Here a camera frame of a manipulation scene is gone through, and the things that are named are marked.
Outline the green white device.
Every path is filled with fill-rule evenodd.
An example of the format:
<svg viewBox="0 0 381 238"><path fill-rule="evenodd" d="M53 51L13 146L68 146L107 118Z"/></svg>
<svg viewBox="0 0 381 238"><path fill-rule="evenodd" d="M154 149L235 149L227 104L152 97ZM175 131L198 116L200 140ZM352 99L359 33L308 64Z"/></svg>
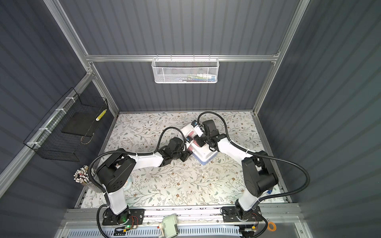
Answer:
<svg viewBox="0 0 381 238"><path fill-rule="evenodd" d="M159 238L174 238L180 232L178 229L177 214L171 214L163 218L162 222L158 226L161 234Z"/></svg>

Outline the white blue tool box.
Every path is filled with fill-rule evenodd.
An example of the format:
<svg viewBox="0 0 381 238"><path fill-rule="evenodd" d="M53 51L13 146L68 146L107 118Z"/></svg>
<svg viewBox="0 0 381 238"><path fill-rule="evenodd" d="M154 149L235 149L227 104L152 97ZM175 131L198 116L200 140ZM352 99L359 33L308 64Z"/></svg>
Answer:
<svg viewBox="0 0 381 238"><path fill-rule="evenodd" d="M204 132L199 123L193 121L181 129L186 139L186 148L202 164L206 165L216 155L217 151L212 151L204 141Z"/></svg>

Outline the cup of pencils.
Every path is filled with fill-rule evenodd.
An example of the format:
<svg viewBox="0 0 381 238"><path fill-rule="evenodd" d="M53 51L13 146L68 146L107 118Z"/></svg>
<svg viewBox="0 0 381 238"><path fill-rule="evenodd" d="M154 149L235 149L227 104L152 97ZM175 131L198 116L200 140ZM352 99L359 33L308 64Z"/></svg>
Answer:
<svg viewBox="0 0 381 238"><path fill-rule="evenodd" d="M90 179L89 175L92 174L94 179L96 178L96 174L94 169L91 170L91 173L89 172L89 167L87 165L81 167L80 169L77 169L76 172L73 175L73 180L84 187L86 187L89 190L92 190L95 193L102 193L102 190L97 187Z"/></svg>

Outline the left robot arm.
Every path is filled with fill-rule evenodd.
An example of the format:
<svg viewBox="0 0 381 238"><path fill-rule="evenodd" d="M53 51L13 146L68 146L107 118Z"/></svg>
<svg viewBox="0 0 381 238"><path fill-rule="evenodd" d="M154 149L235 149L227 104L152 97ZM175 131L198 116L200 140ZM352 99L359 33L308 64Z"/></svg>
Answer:
<svg viewBox="0 0 381 238"><path fill-rule="evenodd" d="M180 135L161 147L162 137L168 130L176 130ZM173 160L186 161L191 155L186 143L187 139L180 129L168 127L161 133L153 152L133 153L118 149L96 157L88 166L89 181L101 190L106 199L106 207L112 215L127 216L129 212L123 186L131 173L138 169L164 167Z"/></svg>

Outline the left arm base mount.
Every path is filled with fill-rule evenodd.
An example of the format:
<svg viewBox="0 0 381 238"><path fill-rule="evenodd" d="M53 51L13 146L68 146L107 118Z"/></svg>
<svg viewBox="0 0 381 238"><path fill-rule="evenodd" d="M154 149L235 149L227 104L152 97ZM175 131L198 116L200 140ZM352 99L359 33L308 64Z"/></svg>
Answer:
<svg viewBox="0 0 381 238"><path fill-rule="evenodd" d="M127 208L119 215L115 215L110 208L107 208L102 215L103 226L137 226L143 223L145 209Z"/></svg>

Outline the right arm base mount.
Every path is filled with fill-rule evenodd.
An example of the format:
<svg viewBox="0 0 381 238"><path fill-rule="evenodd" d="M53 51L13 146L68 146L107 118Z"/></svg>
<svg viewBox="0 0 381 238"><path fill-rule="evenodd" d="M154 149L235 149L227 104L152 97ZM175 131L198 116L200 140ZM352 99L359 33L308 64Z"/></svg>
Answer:
<svg viewBox="0 0 381 238"><path fill-rule="evenodd" d="M256 207L249 211L241 211L233 206L223 206L220 208L220 213L225 223L232 222L261 222L263 218L260 216L260 208Z"/></svg>

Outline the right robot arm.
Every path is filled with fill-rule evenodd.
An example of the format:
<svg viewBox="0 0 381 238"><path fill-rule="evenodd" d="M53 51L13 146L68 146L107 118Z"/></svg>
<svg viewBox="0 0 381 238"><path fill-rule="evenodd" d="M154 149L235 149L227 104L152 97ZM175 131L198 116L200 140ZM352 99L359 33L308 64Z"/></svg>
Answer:
<svg viewBox="0 0 381 238"><path fill-rule="evenodd" d="M220 118L225 132L220 133L213 120L200 123L201 117L206 114L212 114ZM198 137L209 146L210 150L225 154L242 166L245 190L235 203L235 213L238 219L247 219L249 214L264 200L300 193L310 184L310 175L302 166L285 159L269 156L264 151L255 152L246 149L234 142L228 133L227 123L219 114L209 111L203 112L191 124ZM267 191L273 189L279 182L272 161L286 163L299 169L305 176L305 182L294 190L264 196Z"/></svg>

